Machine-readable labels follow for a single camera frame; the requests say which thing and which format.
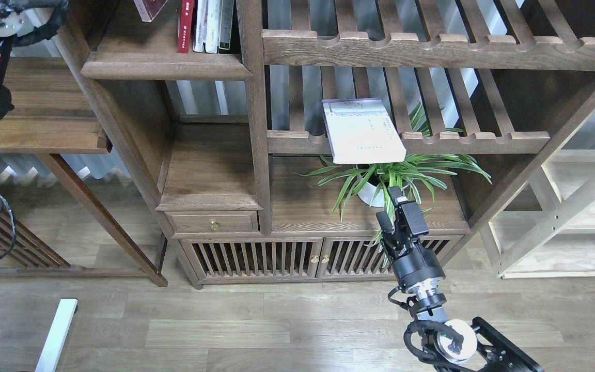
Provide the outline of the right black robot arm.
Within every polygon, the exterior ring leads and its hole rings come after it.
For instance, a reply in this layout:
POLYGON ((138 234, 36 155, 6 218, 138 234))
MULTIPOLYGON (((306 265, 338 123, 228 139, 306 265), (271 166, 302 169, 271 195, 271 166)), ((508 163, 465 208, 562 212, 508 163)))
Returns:
POLYGON ((489 323, 476 317, 472 324, 449 319, 439 282, 445 278, 435 252, 423 247, 420 236, 428 228, 415 201, 399 187, 389 188, 395 209, 391 219, 378 212, 382 248, 397 280, 394 292, 408 295, 398 305, 413 317, 404 332, 407 349, 437 371, 465 371, 475 353, 486 361, 483 371, 541 371, 542 367, 489 323))

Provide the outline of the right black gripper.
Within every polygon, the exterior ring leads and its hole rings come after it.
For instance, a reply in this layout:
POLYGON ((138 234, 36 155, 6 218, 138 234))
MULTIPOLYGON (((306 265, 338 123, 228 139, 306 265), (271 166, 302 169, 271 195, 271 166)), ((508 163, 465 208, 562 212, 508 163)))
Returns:
POLYGON ((445 278, 436 254, 424 248, 420 236, 429 233, 416 201, 408 201, 399 186, 388 189, 395 207, 395 225, 385 210, 377 212, 382 247, 403 293, 439 295, 439 282, 445 278))

